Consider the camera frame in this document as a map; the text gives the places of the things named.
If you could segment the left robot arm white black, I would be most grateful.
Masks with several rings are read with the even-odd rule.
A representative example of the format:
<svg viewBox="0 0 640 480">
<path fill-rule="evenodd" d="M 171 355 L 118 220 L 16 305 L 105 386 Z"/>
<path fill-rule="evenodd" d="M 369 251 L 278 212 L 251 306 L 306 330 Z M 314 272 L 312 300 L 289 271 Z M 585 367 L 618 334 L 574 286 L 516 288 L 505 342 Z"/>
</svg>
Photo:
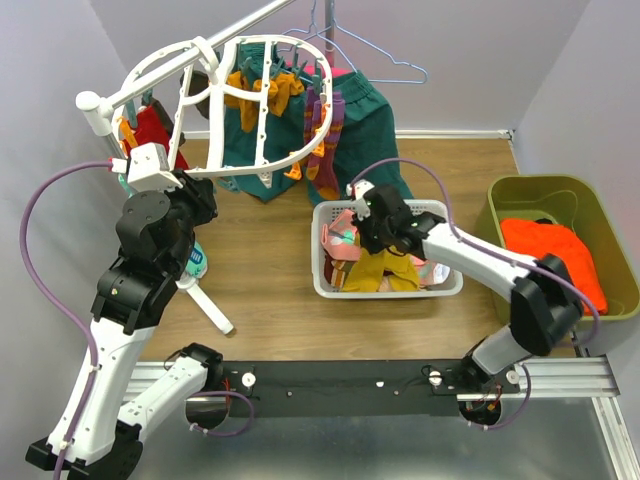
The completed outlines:
<svg viewBox="0 0 640 480">
<path fill-rule="evenodd" d="M 130 197 L 116 224 L 118 257 L 99 279 L 88 348 L 54 430 L 32 443 L 28 463 L 71 479 L 126 479 L 149 435 L 190 395 L 214 393 L 222 356 L 192 343 L 132 401 L 124 395 L 145 345 L 178 290 L 196 227 L 217 215 L 214 186 L 183 170 L 177 188 Z"/>
</svg>

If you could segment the mustard yellow sock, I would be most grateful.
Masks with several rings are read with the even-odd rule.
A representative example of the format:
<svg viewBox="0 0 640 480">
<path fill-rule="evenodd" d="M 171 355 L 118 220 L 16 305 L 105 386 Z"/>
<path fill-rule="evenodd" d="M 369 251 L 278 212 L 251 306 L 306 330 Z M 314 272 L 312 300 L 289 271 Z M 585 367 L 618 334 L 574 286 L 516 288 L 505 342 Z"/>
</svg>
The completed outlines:
<svg viewBox="0 0 640 480">
<path fill-rule="evenodd" d="M 376 293 L 384 283 L 385 292 L 416 292 L 420 278 L 409 255 L 394 249 L 371 254 L 361 249 L 359 260 L 351 268 L 342 291 L 348 293 Z"/>
</svg>

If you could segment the white round clip hanger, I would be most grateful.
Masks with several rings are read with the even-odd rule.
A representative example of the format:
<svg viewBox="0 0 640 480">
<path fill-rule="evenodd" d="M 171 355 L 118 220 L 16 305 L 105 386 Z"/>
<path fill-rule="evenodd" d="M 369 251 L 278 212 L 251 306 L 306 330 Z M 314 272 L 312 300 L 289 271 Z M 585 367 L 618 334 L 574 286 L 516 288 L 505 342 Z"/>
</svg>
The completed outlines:
<svg viewBox="0 0 640 480">
<path fill-rule="evenodd" d="M 315 136 L 302 148 L 280 160 L 269 161 L 264 157 L 268 91 L 273 80 L 271 76 L 275 73 L 275 64 L 272 62 L 272 49 L 280 43 L 292 46 L 295 51 L 302 49 L 314 57 L 315 63 L 319 67 L 320 80 L 318 84 L 321 87 L 319 96 L 326 105 L 326 117 L 322 126 L 316 131 Z M 258 90 L 251 88 L 243 90 L 228 83 L 228 77 L 236 61 L 237 48 L 245 44 L 262 44 L 264 46 L 262 79 Z M 300 162 L 307 157 L 329 131 L 333 108 L 331 67 L 321 51 L 315 46 L 301 39 L 286 35 L 236 36 L 224 43 L 224 52 L 221 59 L 217 58 L 213 48 L 201 37 L 168 45 L 141 60 L 136 68 L 125 78 L 118 92 L 107 99 L 102 98 L 100 100 L 99 115 L 101 117 L 111 117 L 112 130 L 117 131 L 121 122 L 119 115 L 124 110 L 124 105 L 128 100 L 142 95 L 162 82 L 164 77 L 172 75 L 179 68 L 184 70 L 185 78 L 184 84 L 179 90 L 174 131 L 169 141 L 169 154 L 167 154 L 169 168 L 173 174 L 175 172 L 178 139 L 182 132 L 183 110 L 185 107 L 195 105 L 205 99 L 210 101 L 209 149 L 206 165 L 186 172 L 195 179 L 256 175 L 269 188 L 272 186 L 272 173 L 274 171 L 290 167 L 295 162 Z M 227 96 L 252 101 L 258 105 L 258 136 L 255 159 L 251 165 L 234 167 L 227 166 L 224 163 L 223 122 L 225 114 L 224 100 Z"/>
</svg>

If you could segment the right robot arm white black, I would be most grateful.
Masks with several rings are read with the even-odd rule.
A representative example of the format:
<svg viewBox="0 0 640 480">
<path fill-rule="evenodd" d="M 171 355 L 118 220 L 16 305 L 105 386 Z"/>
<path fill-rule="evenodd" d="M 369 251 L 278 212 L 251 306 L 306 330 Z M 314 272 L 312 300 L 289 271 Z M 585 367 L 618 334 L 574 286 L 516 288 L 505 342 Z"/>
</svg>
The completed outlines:
<svg viewBox="0 0 640 480">
<path fill-rule="evenodd" d="M 480 392 L 516 362 L 545 357 L 584 314 L 568 269 L 557 256 L 514 253 L 469 235 L 446 217 L 414 213 L 391 185 L 348 186 L 353 223 L 370 254 L 388 251 L 444 264 L 490 288 L 509 304 L 509 322 L 476 344 L 445 380 Z"/>
</svg>

